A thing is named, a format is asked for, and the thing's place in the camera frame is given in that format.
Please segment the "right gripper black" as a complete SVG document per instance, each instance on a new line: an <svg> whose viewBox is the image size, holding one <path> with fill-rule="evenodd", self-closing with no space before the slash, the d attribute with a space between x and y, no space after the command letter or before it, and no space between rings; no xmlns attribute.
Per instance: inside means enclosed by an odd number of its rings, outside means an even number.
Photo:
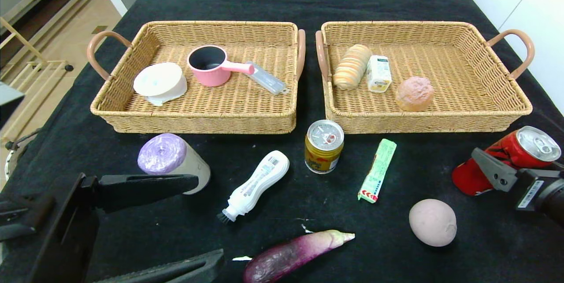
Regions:
<svg viewBox="0 0 564 283"><path fill-rule="evenodd" d="M542 213L558 225L564 224L564 179L562 170L520 169L508 166L485 151L474 148L471 158L495 190L509 193L516 185L523 186L523 195L516 203L520 211Z"/></svg>

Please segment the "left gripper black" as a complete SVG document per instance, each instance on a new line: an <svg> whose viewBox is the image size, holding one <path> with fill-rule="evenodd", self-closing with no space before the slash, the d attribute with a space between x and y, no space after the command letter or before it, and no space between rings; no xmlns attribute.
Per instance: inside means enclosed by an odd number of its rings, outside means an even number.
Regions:
<svg viewBox="0 0 564 283"><path fill-rule="evenodd" d="M28 283L82 283L99 219L105 213L148 205L196 189L199 178L173 175L80 175L44 236ZM100 283L211 283L224 264L224 249L101 280Z"/></svg>

